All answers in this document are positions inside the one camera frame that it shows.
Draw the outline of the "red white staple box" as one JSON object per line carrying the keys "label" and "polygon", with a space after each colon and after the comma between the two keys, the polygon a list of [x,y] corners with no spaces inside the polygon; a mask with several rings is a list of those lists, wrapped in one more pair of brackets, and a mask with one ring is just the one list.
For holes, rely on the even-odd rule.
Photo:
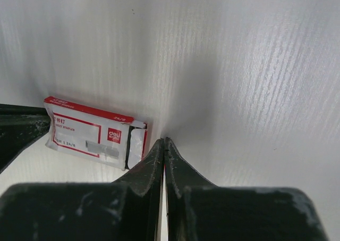
{"label": "red white staple box", "polygon": [[51,119],[48,148],[121,170],[144,158],[145,122],[53,96],[45,98],[44,106]]}

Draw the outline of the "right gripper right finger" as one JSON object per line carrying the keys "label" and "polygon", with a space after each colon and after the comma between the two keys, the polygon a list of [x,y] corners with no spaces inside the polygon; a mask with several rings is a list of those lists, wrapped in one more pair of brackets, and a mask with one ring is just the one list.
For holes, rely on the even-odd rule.
{"label": "right gripper right finger", "polygon": [[327,240],[299,189],[219,187],[164,145],[169,240]]}

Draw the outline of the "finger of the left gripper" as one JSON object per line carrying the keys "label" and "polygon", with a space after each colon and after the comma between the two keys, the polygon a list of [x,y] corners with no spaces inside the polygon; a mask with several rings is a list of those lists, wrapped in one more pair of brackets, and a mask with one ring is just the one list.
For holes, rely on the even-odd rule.
{"label": "finger of the left gripper", "polygon": [[1,104],[1,172],[32,143],[48,133],[45,108]]}

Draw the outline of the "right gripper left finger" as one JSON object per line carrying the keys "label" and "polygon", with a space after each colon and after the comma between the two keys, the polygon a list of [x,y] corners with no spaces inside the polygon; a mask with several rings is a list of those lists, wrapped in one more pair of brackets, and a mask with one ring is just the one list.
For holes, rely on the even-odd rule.
{"label": "right gripper left finger", "polygon": [[164,141],[110,183],[22,183],[1,196],[1,240],[157,240]]}

